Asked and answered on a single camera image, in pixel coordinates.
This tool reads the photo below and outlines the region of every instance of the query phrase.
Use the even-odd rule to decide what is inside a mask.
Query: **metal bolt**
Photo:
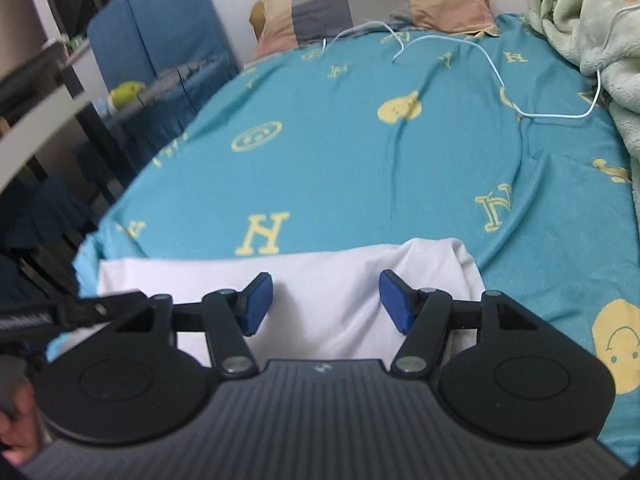
[[[251,359],[243,355],[234,355],[222,361],[222,368],[229,374],[242,374],[250,370],[253,365]]]
[[[407,355],[396,361],[396,368],[405,374],[417,374],[427,367],[427,361],[415,355]]]

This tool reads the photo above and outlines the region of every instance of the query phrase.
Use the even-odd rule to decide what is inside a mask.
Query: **white cloth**
[[[242,290],[259,272],[269,272],[273,304],[258,333],[246,339],[260,366],[270,358],[379,358],[388,367],[404,336],[380,303],[378,278],[385,269],[413,288],[439,288],[456,300],[479,300],[484,291],[473,258],[452,238],[237,260],[110,260],[100,265],[98,291],[139,289],[148,296],[171,294],[174,304],[193,303],[220,288]],[[454,345],[466,348],[474,337]],[[179,333],[178,347],[209,365],[204,334]]]

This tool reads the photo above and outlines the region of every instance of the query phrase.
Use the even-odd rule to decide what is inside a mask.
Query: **blue bedsheet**
[[[504,290],[595,352],[619,395],[601,439],[640,447],[640,268],[628,155],[591,85],[518,16],[481,52],[388,33],[311,46],[227,84],[76,259],[235,258],[461,239]],[[417,38],[424,32],[405,32]]]

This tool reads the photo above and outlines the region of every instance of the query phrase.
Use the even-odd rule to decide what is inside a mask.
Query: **logo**
[[[269,142],[282,131],[282,123],[272,121],[271,123],[254,126],[250,130],[238,135],[231,142],[231,149],[235,152],[248,152]]]
[[[329,373],[331,370],[333,370],[334,368],[327,363],[322,363],[321,365],[318,365],[314,368],[314,370],[316,372],[318,372],[319,374],[327,374]]]

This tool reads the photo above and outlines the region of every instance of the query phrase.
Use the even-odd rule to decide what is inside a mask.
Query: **green blanket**
[[[603,101],[631,155],[640,219],[640,0],[529,0],[527,19],[585,76],[602,74]]]

